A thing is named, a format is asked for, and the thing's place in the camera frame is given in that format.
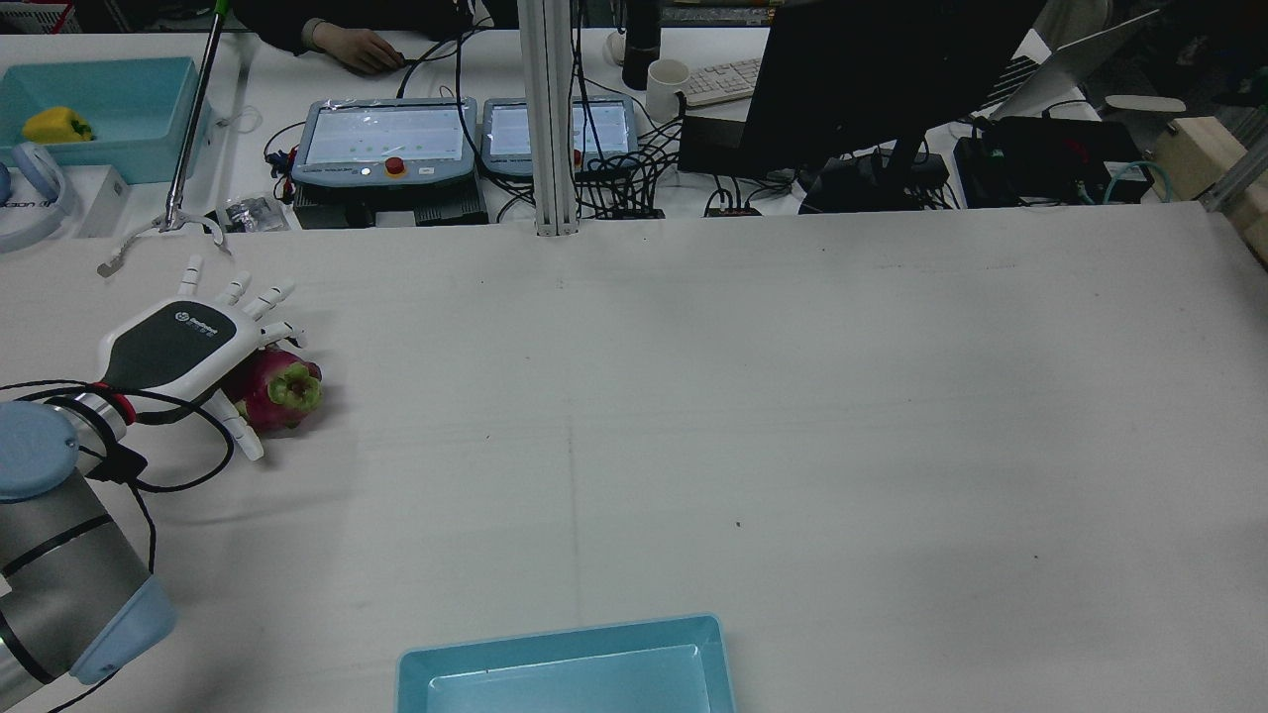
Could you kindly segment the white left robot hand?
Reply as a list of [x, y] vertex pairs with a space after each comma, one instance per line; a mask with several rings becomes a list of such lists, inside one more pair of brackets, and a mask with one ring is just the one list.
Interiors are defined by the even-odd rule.
[[289, 322], [262, 324], [262, 316], [285, 301], [295, 283], [281, 280], [242, 303], [251, 277], [249, 271], [238, 271], [209, 301], [197, 296], [202, 266], [203, 258], [191, 256], [176, 296], [160, 301], [103, 337], [98, 351], [104, 365], [103, 381], [117, 389], [146, 391], [150, 400], [164, 395], [190, 406], [207, 405], [235, 436], [242, 455], [257, 461], [264, 455], [262, 443], [219, 383], [268, 345], [281, 339], [303, 343], [303, 330]]

